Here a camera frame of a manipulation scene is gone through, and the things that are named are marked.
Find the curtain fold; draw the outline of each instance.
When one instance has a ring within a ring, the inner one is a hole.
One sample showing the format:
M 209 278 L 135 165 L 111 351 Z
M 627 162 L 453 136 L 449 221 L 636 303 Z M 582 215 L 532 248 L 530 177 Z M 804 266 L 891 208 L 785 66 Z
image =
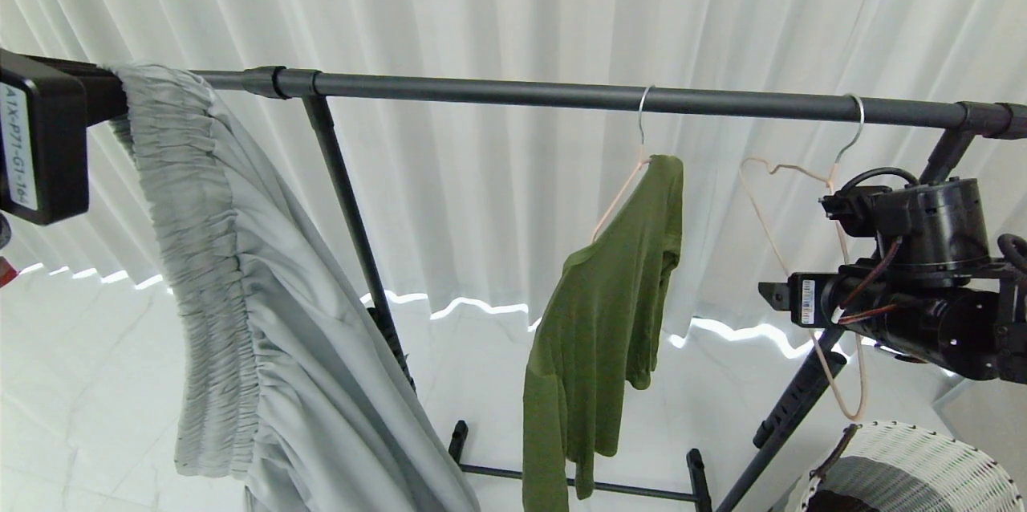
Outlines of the curtain fold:
M 1027 0 L 0 0 L 0 42 L 92 62 L 924 99 L 1027 102 Z M 225 94 L 308 208 L 357 289 L 359 267 L 298 102 Z M 529 304 L 539 317 L 631 171 L 632 113 L 333 99 L 337 130 L 386 288 Z M 826 171 L 854 125 L 646 115 L 650 153 L 685 161 L 685 245 L 665 328 L 771 315 L 756 282 L 782 271 L 737 184 L 741 158 Z M 106 127 L 89 134 L 88 215 L 15 224 L 11 257 L 100 274 L 157 274 L 138 183 Z M 839 180 L 919 171 L 938 131 L 868 125 Z M 1027 143 L 974 143 L 991 238 L 1027 234 Z M 795 270 L 840 263 L 822 188 L 750 175 Z M 863 255 L 869 247 L 854 244 Z

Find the white wicker basket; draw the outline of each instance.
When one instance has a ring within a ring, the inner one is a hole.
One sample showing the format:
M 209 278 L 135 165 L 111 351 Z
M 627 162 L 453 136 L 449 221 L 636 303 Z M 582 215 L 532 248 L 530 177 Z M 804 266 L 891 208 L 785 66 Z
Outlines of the white wicker basket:
M 819 490 L 881 512 L 1023 512 L 1023 497 L 983 451 L 930 430 L 872 422 L 842 441 L 792 491 L 785 510 L 807 510 Z

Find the gray fabric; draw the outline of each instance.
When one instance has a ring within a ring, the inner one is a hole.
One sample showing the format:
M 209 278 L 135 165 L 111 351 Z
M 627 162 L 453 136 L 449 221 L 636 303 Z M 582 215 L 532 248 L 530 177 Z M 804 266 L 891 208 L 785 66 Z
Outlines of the gray fabric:
M 816 490 L 858 498 L 881 512 L 957 512 L 926 482 L 903 469 L 859 456 L 835 462 Z
M 112 67 L 189 350 L 176 463 L 261 511 L 477 511 L 296 198 L 199 77 Z

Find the metal hook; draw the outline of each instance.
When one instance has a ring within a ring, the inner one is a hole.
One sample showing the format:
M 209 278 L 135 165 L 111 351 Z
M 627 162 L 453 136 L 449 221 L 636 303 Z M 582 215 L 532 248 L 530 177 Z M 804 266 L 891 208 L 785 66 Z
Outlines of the metal hook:
M 639 134 L 642 135 L 642 144 L 645 146 L 645 128 L 642 127 L 642 109 L 645 107 L 645 97 L 649 94 L 649 89 L 656 86 L 655 84 L 650 84 L 645 87 L 645 91 L 642 92 L 642 100 L 639 102 Z
M 836 164 L 841 162 L 841 157 L 845 154 L 845 151 L 847 151 L 849 147 L 854 146 L 855 142 L 859 142 L 860 135 L 863 134 L 863 127 L 867 124 L 867 110 L 863 107 L 863 99 L 860 99 L 859 94 L 851 94 L 851 92 L 846 92 L 845 95 L 851 96 L 855 104 L 860 106 L 860 127 L 855 129 L 855 136 L 852 136 L 851 142 L 848 142 L 847 146 L 842 147 L 841 150 L 838 151 L 838 156 L 835 157 Z

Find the green shirt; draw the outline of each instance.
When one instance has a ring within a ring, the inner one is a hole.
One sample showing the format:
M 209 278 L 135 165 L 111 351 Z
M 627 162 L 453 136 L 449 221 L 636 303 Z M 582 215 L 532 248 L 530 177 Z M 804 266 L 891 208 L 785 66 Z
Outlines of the green shirt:
M 577 464 L 578 499 L 592 495 L 595 452 L 617 452 L 624 381 L 649 387 L 681 257 L 683 185 L 681 160 L 653 155 L 609 227 L 564 264 L 524 378 L 526 512 L 568 509 L 565 458 Z

